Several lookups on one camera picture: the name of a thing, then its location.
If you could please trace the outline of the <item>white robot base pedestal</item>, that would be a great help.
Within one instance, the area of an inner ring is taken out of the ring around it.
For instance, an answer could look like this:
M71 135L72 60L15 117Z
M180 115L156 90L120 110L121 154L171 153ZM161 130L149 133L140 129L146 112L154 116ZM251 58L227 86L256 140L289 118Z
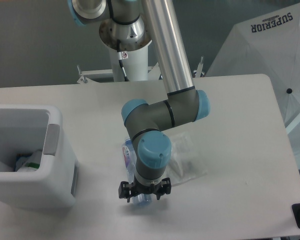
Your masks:
M124 82L125 75L130 82L148 80L148 48L151 43L150 41L144 47L133 51L122 50L121 52L117 52L115 49L107 48L114 82ZM125 75L119 60L122 61Z

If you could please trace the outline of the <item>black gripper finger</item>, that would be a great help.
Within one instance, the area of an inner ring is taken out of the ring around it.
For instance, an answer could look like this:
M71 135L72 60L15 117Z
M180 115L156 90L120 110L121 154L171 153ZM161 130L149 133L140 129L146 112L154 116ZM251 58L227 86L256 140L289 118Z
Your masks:
M171 179L169 177L163 178L156 187L156 199L160 200L161 196L169 195L171 193Z
M134 184L128 181L122 181L118 188L118 197L120 199L126 199L129 203L134 196Z

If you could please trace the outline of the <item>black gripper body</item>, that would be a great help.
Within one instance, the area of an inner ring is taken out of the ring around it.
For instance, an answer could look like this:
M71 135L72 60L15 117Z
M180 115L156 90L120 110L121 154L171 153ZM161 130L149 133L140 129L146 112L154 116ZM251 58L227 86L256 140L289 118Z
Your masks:
M143 185L137 180L135 180L132 184L131 194L133 197L139 196L141 194L144 195L156 195L157 198L160 198L164 195L164 186L161 181L158 184L151 183L150 185Z

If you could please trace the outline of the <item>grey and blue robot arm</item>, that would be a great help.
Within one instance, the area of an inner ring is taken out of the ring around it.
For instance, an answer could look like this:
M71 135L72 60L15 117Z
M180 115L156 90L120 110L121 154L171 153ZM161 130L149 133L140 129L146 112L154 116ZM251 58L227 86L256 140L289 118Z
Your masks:
M174 3L171 0L70 0L68 8L79 25L98 22L102 43L114 52L113 68L122 82L132 82L133 52L153 44L166 98L149 101L137 95L121 109L123 125L136 154L134 175L118 188L120 199L139 195L160 199L172 190L165 177L172 158L166 130L199 121L210 113L210 102L195 87Z

